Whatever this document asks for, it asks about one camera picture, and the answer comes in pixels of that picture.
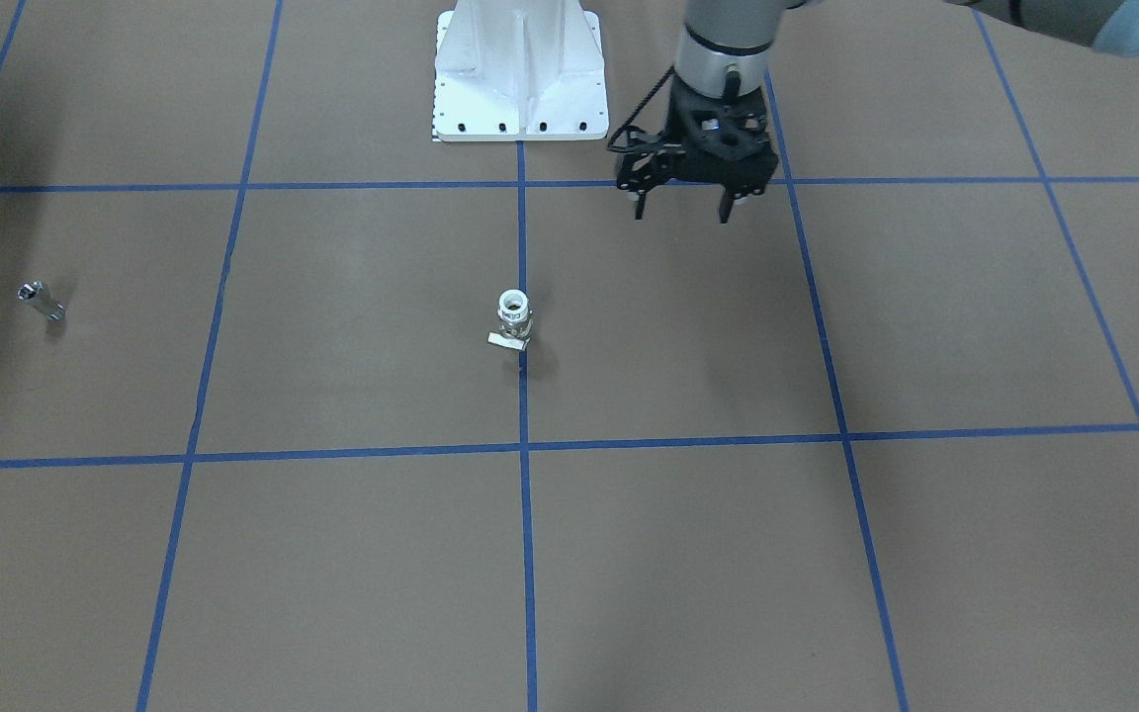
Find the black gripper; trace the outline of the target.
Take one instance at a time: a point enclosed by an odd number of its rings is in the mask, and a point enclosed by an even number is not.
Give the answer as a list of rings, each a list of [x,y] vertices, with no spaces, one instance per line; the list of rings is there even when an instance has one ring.
[[[615,186],[633,194],[633,216],[645,216],[647,194],[669,181],[718,185],[719,223],[728,224],[740,197],[757,197],[779,166],[762,87],[732,100],[693,90],[682,77],[669,85],[659,132],[629,122],[615,131]]]

